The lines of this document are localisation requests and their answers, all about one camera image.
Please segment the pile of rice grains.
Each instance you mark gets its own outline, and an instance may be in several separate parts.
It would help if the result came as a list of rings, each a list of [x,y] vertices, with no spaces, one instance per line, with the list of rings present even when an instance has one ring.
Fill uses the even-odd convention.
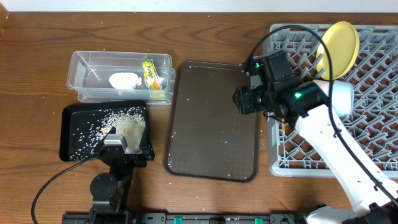
[[[95,148],[112,127],[126,138],[126,154],[140,154],[139,143],[146,127],[143,111],[142,107],[132,107],[74,113],[68,159],[77,161],[93,156]]]

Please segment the black plastic tray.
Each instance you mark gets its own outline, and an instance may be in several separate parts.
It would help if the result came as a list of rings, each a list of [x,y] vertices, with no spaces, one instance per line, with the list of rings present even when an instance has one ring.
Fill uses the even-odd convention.
[[[64,162],[95,159],[96,148],[112,128],[127,142],[124,152],[130,157],[154,160],[149,140],[147,105],[142,100],[83,103],[62,111],[59,158]]]

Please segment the green orange snack wrapper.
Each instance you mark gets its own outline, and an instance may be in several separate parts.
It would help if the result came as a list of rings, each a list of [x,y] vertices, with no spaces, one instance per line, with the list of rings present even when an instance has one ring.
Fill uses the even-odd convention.
[[[153,100],[165,100],[166,95],[163,91],[163,87],[157,71],[154,67],[152,60],[146,60],[142,62],[144,70],[144,81],[147,88],[150,90],[150,97]]]

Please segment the white tissue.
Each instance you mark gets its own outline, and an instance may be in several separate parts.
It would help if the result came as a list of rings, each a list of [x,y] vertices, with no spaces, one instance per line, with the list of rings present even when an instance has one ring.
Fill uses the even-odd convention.
[[[135,90],[142,85],[142,78],[135,73],[118,72],[109,77],[111,86],[118,90]]]

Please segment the yellow round plate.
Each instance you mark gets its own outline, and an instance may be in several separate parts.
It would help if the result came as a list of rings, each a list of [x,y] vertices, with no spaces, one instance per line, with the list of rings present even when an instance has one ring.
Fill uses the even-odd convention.
[[[359,54],[359,34],[352,24],[340,21],[323,35],[322,41],[330,53],[333,79],[341,78],[351,69]]]

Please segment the wooden chopstick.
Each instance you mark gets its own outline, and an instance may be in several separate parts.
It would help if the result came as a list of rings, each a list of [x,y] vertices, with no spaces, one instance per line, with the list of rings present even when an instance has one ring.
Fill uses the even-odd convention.
[[[282,122],[281,122],[281,123],[282,123],[282,135],[285,135],[285,125],[286,125],[285,119],[282,118],[281,121],[282,121]]]

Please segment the pale pink bowl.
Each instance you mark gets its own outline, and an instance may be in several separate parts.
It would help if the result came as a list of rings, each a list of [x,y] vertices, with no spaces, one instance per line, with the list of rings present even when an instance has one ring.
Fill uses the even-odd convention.
[[[330,83],[324,80],[314,80],[313,81],[326,96],[329,96],[329,89],[330,89]]]

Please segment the light blue bowl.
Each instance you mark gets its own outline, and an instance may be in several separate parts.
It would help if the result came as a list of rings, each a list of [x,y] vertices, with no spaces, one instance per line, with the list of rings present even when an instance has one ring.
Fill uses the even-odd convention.
[[[332,89],[332,106],[339,117],[350,115],[354,105],[353,85],[335,80]]]

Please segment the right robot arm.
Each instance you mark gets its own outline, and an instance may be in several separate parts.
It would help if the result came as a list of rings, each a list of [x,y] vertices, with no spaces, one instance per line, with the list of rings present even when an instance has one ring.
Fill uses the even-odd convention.
[[[397,223],[397,182],[370,160],[344,127],[331,94],[314,82],[278,93],[272,84],[236,89],[233,101],[239,112],[271,111],[287,122],[325,161],[352,206],[350,211],[317,208],[304,215],[306,223]]]

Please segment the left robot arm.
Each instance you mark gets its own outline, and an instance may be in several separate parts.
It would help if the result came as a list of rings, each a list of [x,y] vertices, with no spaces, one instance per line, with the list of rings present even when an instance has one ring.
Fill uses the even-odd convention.
[[[145,167],[147,161],[154,160],[148,129],[144,129],[139,140],[140,153],[128,154],[126,149],[125,135],[117,134],[115,127],[100,140],[95,149],[95,156],[109,166],[109,172],[103,172],[91,181],[93,207],[90,210],[90,223],[141,222],[140,215],[133,208],[128,208],[126,203],[133,170]]]

